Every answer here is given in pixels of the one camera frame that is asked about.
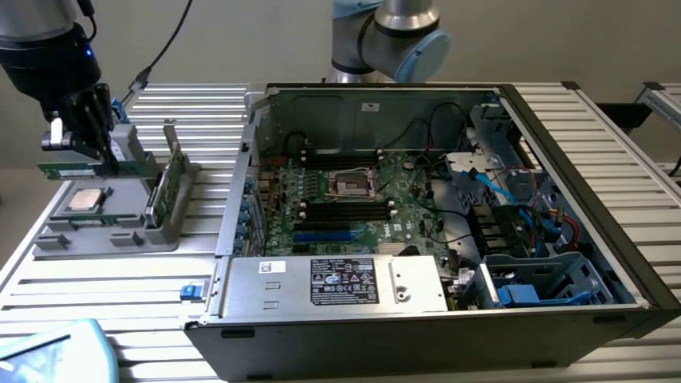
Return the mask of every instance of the slotted aluminum surface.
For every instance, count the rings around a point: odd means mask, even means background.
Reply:
[[[573,92],[558,83],[515,86],[657,273],[681,296],[678,204]],[[0,295],[0,345],[74,318],[96,318],[118,355],[122,381],[220,381],[177,324],[178,315],[197,314],[202,306],[181,305],[177,291],[213,271],[218,221],[242,128],[244,92],[242,85],[146,88],[129,113],[142,145],[166,158],[161,122],[164,118],[177,118],[182,149],[204,166],[181,246],[166,254],[36,261],[30,254],[24,256],[30,250],[29,241],[24,240],[0,273],[0,283],[5,281]],[[669,383],[679,379],[681,319],[641,340],[611,342],[567,369],[376,381]]]
[[[667,95],[677,102],[678,106],[681,106],[681,83],[678,84],[662,84],[667,91]]]

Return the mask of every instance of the blue plastic latch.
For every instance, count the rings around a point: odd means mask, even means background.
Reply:
[[[122,103],[114,98],[110,101],[110,107],[120,124],[129,124],[128,113],[125,113],[125,107]]]
[[[537,307],[537,306],[581,306],[589,304],[591,293],[582,291],[570,298],[543,299],[535,294],[531,285],[505,285],[497,289],[501,306],[513,307]]]
[[[248,211],[250,210],[250,204],[245,199],[241,201],[241,206],[238,210],[241,210],[244,213],[248,213]]]
[[[534,307],[539,297],[531,285],[506,285],[497,289],[498,300],[503,307]]]
[[[202,299],[201,293],[204,286],[201,285],[185,285],[180,290],[181,301],[200,301]]]

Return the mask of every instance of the blue cable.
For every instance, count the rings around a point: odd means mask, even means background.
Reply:
[[[469,173],[466,171],[462,172],[462,175],[468,176],[468,174]],[[491,183],[491,181],[489,180],[489,178],[485,177],[482,173],[476,174],[476,180],[482,182],[487,188],[490,188],[497,193],[503,195],[503,197],[506,197],[506,199],[510,201],[510,203],[515,207],[518,206],[518,202],[514,200],[513,195],[507,191],[505,191],[502,188],[499,188],[497,185],[494,185]],[[530,226],[530,229],[531,229],[534,227],[534,223],[531,221],[531,217],[527,215],[527,213],[522,209],[519,209],[519,217],[526,221],[526,223],[527,223],[527,225]],[[539,250],[541,250],[541,241],[537,238],[535,239],[535,243],[534,243],[534,257],[537,257],[539,255]]]

